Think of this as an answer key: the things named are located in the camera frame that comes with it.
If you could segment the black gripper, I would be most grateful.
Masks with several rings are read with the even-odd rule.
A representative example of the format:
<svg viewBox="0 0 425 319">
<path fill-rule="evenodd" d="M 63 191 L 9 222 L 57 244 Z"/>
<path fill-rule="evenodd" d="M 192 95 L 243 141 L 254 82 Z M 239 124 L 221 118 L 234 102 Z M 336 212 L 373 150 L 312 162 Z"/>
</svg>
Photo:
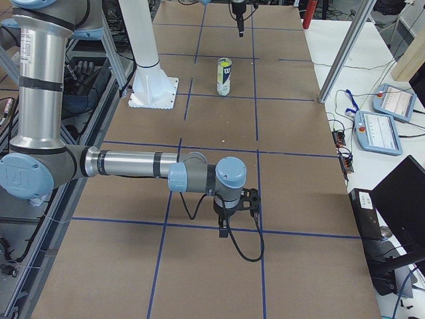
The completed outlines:
<svg viewBox="0 0 425 319">
<path fill-rule="evenodd" d="M 229 236 L 228 223 L 226 220 L 237 211 L 242 211 L 244 209 L 244 204 L 240 200 L 241 198 L 233 201 L 225 201 L 219 195 L 214 196 L 213 209 L 218 215 L 218 230 L 220 238 L 228 238 Z"/>
<path fill-rule="evenodd" d="M 246 12 L 245 2 L 232 2 L 231 3 L 232 16 L 237 22 L 239 37 L 244 36 L 244 14 Z"/>
</svg>

